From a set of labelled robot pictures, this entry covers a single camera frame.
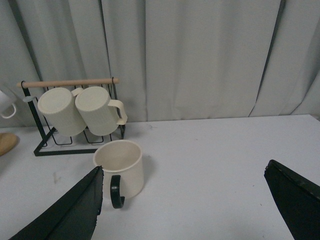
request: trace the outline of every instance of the gray curtain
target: gray curtain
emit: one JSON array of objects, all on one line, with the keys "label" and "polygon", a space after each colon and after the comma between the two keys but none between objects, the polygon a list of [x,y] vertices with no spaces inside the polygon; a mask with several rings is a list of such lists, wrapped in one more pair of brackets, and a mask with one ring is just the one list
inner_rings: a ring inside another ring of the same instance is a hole
[{"label": "gray curtain", "polygon": [[0,127],[35,124],[21,81],[110,76],[129,122],[320,116],[319,19],[318,0],[0,0]]}]

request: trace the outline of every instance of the mug rack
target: mug rack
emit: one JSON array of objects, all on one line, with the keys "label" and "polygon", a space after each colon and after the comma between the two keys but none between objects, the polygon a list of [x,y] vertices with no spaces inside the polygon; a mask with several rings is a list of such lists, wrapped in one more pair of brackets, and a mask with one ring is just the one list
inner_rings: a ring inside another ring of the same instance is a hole
[{"label": "mug rack", "polygon": [[[67,149],[67,150],[50,150],[46,151],[43,150],[46,147],[48,147],[48,141],[53,140],[54,145],[58,147],[66,147],[70,146],[70,148],[73,148],[74,146],[71,146],[74,141],[73,137],[70,137],[70,142],[67,143],[58,143],[57,138],[54,136],[55,133],[58,133],[58,131],[55,129],[55,127],[50,127],[47,119],[45,116],[43,116],[44,121],[46,123],[46,126],[48,128],[48,131],[45,131],[45,128],[41,122],[40,116],[38,114],[37,108],[35,106],[34,101],[38,103],[38,98],[33,97],[30,94],[29,88],[43,88],[44,91],[48,91],[50,87],[74,87],[77,86],[87,86],[87,85],[101,85],[101,87],[105,87],[111,99],[118,99],[117,96],[117,90],[116,90],[116,84],[119,83],[118,78],[104,78],[104,79],[88,79],[88,80],[66,80],[66,81],[39,81],[39,82],[25,82],[22,81],[21,83],[17,84],[17,87],[22,88],[25,98],[23,99],[24,102],[27,102],[30,108],[30,111],[32,113],[32,116],[34,118],[35,124],[37,126],[37,129],[40,133],[40,136],[42,138],[42,141],[39,143],[39,145],[35,148],[33,151],[35,156],[54,156],[54,155],[69,155],[69,154],[91,154],[94,153],[98,148],[83,148],[83,149]],[[94,145],[94,144],[104,144],[107,142],[105,136],[101,136],[101,140],[99,141],[90,141],[88,135],[86,134],[86,128],[82,133],[85,138],[85,142],[88,145]],[[126,131],[126,125],[119,125],[117,130],[120,133],[120,138],[124,139],[125,137],[125,131]],[[112,141],[112,135],[115,133],[109,134],[109,139]]]}]

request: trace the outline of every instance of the white mug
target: white mug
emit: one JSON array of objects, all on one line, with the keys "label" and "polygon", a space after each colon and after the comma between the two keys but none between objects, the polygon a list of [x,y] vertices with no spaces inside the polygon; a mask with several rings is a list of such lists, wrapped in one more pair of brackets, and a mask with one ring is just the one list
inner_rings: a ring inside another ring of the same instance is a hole
[{"label": "white mug", "polygon": [[91,86],[83,90],[75,99],[75,106],[91,133],[104,136],[114,132],[119,125],[125,125],[127,115],[124,104],[110,98],[101,86]]},{"label": "white mug", "polygon": [[93,155],[95,166],[103,169],[103,194],[115,209],[125,199],[136,196],[144,186],[141,147],[130,140],[115,140],[98,148]]},{"label": "white mug", "polygon": [[75,98],[82,91],[82,88],[69,91],[56,87],[45,92],[38,101],[39,111],[63,136],[75,136],[87,126],[75,106]]},{"label": "white mug", "polygon": [[[15,98],[9,97],[3,91],[0,90],[0,116],[1,117],[3,117],[4,119],[9,119],[9,118],[12,118],[16,114],[17,107],[14,104],[15,101],[16,101]],[[2,112],[11,106],[13,107],[13,113],[11,113],[8,116],[3,115]]]}]

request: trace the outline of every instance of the mug handle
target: mug handle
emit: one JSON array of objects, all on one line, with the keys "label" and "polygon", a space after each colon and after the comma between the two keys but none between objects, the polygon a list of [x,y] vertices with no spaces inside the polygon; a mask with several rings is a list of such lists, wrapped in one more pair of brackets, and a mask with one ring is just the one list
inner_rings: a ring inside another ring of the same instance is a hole
[{"label": "mug handle", "polygon": [[76,89],[72,90],[71,93],[74,97],[78,96],[80,93],[82,93],[84,89],[82,87],[77,87]]},{"label": "mug handle", "polygon": [[113,175],[110,182],[111,202],[115,209],[121,209],[125,203],[125,197],[120,196],[120,178],[120,175]]},{"label": "mug handle", "polygon": [[2,113],[0,113],[0,116],[3,117],[4,119],[12,118],[12,117],[16,114],[16,112],[17,112],[17,107],[16,107],[16,105],[15,105],[14,103],[12,103],[12,106],[13,106],[14,111],[13,111],[13,113],[12,113],[11,115],[5,116],[5,115],[3,115]]},{"label": "mug handle", "polygon": [[124,104],[122,103],[122,101],[111,99],[108,103],[108,106],[109,107],[116,107],[116,108],[120,109],[120,114],[121,114],[122,118],[119,118],[119,120],[117,121],[116,124],[125,125],[127,123],[128,116],[125,112]]}]

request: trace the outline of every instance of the wooden dowel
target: wooden dowel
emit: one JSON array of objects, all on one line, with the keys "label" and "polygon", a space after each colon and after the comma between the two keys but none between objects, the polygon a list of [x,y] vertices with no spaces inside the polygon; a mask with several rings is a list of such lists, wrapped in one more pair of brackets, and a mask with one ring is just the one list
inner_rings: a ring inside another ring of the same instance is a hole
[{"label": "wooden dowel", "polygon": [[[119,78],[113,78],[113,83],[118,84]],[[104,79],[85,79],[85,80],[65,80],[65,81],[32,81],[24,82],[22,85],[26,88],[47,88],[47,87],[62,87],[62,86],[79,86],[79,85],[99,85],[112,84],[112,78]]]}]

